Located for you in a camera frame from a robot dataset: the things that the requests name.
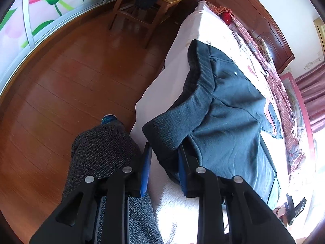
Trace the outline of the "dark navy sports pants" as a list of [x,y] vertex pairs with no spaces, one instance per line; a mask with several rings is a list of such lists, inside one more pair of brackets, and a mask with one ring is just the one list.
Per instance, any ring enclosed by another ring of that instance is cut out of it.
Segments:
[[179,183],[177,148],[217,176],[239,175],[270,208],[280,198],[276,168],[261,133],[282,137],[274,107],[221,50],[193,40],[183,91],[142,131],[168,177]]

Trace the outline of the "grey tweed trouser leg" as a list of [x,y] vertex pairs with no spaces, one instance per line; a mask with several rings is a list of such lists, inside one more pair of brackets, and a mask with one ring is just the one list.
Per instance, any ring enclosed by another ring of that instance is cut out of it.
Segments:
[[[79,134],[72,144],[62,200],[85,177],[109,177],[127,166],[133,157],[140,155],[139,147],[120,121],[99,125]],[[148,192],[142,198],[129,198],[129,242],[163,243]]]

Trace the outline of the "blue slipper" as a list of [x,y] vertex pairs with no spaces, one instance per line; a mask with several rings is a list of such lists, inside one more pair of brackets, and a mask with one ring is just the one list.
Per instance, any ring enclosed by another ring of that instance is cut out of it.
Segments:
[[101,125],[105,125],[105,124],[109,124],[109,123],[118,123],[119,120],[117,119],[117,117],[115,115],[105,115],[102,120],[101,120]]

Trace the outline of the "pink patterned quilt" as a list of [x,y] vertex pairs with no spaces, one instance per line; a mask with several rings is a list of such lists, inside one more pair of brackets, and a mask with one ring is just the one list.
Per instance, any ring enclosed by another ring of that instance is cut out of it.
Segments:
[[227,7],[217,7],[210,2],[207,3],[208,7],[216,15],[221,17],[221,13],[229,12],[232,16],[232,24],[236,26],[244,41],[249,46],[255,58],[259,61],[261,67],[266,72],[266,79],[275,98],[278,107],[282,128],[284,131],[285,145],[286,145],[286,158],[288,163],[288,173],[294,174],[305,161],[306,155],[299,143],[299,136],[297,133],[297,124],[295,115],[291,109],[288,94],[285,87],[275,69],[274,64],[268,62],[261,52],[261,45],[257,44],[257,39],[254,39],[241,22],[236,18],[233,12]]

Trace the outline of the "purple curtain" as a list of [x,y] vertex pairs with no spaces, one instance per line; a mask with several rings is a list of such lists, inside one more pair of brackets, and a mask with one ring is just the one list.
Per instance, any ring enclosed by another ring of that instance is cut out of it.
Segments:
[[313,133],[324,129],[324,80],[324,62],[296,79],[296,84],[305,103]]

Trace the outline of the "wooden chair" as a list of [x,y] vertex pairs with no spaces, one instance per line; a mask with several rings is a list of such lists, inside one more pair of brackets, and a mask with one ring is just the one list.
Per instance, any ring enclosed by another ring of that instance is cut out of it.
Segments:
[[136,0],[117,0],[111,13],[108,28],[109,30],[112,29],[117,16],[122,16],[146,28],[147,32],[142,44],[144,48],[147,48],[157,26],[167,20],[170,16],[171,9],[174,10],[181,1],[182,0],[158,0],[148,10],[142,10],[135,5]]

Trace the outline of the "red pillow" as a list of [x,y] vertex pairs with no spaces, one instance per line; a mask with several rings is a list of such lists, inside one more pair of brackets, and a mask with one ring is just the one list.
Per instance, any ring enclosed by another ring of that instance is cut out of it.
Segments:
[[232,16],[229,12],[221,13],[221,19],[229,26],[232,23]]

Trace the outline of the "dark red wooden headboard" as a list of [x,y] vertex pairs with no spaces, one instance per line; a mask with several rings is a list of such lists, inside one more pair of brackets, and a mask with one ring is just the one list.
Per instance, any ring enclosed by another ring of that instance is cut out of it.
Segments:
[[285,36],[259,0],[206,0],[215,6],[232,10],[249,34],[263,39],[270,50],[276,71],[280,74],[294,60]]

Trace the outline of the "floral sliding wardrobe door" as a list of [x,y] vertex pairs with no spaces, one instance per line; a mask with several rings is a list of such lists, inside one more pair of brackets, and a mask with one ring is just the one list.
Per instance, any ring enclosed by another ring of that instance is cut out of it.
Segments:
[[1,21],[1,91],[22,61],[70,20],[115,0],[15,0]]

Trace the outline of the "pink bed guard rail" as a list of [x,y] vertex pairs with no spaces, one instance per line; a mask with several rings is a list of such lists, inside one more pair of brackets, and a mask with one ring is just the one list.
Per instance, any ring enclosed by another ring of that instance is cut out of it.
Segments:
[[301,92],[291,73],[281,75],[280,79],[288,94],[290,106],[296,118],[297,133],[302,143],[301,147],[303,147],[307,156],[315,158],[315,145],[311,123]]

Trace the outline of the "beige wall air conditioner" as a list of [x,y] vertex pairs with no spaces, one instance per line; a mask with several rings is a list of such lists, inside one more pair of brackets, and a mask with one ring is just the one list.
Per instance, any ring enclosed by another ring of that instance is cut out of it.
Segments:
[[320,40],[320,44],[322,46],[322,52],[325,52],[325,24],[321,18],[317,18],[314,21],[314,25]]

